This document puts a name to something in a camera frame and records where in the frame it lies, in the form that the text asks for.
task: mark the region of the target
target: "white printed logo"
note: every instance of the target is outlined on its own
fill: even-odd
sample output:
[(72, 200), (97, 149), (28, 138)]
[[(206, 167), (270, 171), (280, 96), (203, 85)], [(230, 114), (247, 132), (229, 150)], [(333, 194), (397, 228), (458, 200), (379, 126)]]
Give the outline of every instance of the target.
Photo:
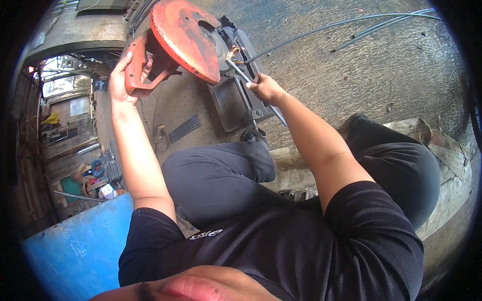
[(216, 234), (222, 232), (223, 229), (219, 229), (219, 230), (216, 230), (216, 231), (208, 231), (208, 232), (203, 232), (201, 234), (198, 234), (198, 235), (193, 235), (191, 236), (189, 239), (191, 240), (194, 240), (194, 239), (198, 239), (200, 237), (206, 237), (206, 236), (216, 236)]

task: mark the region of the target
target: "blue barrel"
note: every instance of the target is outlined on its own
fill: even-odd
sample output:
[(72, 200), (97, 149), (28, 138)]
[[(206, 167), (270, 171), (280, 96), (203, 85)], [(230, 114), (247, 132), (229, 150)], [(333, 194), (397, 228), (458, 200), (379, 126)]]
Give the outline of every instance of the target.
[(118, 196), (23, 241), (37, 279), (56, 301), (85, 301), (119, 287), (119, 256), (133, 212)]

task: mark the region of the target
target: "leg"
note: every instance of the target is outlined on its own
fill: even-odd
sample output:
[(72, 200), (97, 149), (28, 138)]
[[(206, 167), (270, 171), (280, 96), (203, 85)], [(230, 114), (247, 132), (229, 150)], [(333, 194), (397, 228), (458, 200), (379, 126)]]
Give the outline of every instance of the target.
[(360, 115), (350, 124), (347, 143), (413, 227), (423, 225), (439, 199), (440, 168), (436, 157), (417, 140)]
[(274, 179), (273, 160), (259, 142), (194, 147), (171, 154), (162, 165), (176, 212), (195, 227), (285, 199), (259, 183)]
[(94, 160), (92, 160), (91, 162), (91, 168), (92, 168), (92, 176), (96, 177), (96, 178), (100, 178), (102, 177), (102, 175), (104, 174), (104, 169), (101, 168), (99, 170), (95, 170), (97, 165), (102, 165), (102, 162), (100, 161), (99, 158), (95, 158)]

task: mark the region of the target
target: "hand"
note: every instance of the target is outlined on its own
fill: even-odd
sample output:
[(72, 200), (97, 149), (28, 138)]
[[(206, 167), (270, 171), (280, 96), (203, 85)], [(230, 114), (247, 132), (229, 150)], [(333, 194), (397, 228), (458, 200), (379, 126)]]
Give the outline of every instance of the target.
[(246, 83), (246, 87), (256, 93), (261, 100), (274, 106), (278, 106), (284, 95), (288, 93), (274, 79), (263, 73), (258, 73), (253, 83)]
[[(139, 99), (138, 97), (129, 96), (125, 90), (124, 70), (126, 69), (127, 65), (132, 61), (132, 55), (132, 51), (129, 51), (125, 56), (123, 56), (119, 60), (119, 62), (117, 62), (117, 66), (110, 74), (109, 93), (112, 104), (131, 103), (135, 105), (135, 103)], [(148, 54), (147, 63), (144, 65), (144, 68), (142, 68), (141, 83), (144, 83), (151, 69), (152, 55)]]

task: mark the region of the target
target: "black t-shirt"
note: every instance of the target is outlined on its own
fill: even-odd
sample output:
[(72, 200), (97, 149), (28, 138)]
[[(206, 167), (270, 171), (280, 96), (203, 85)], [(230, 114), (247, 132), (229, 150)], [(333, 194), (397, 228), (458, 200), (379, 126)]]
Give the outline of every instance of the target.
[(132, 214), (119, 283), (170, 277), (198, 265), (236, 268), (281, 300), (414, 300), (423, 246), (382, 188), (356, 182), (326, 214), (293, 204), (257, 208), (185, 239), (163, 213)]

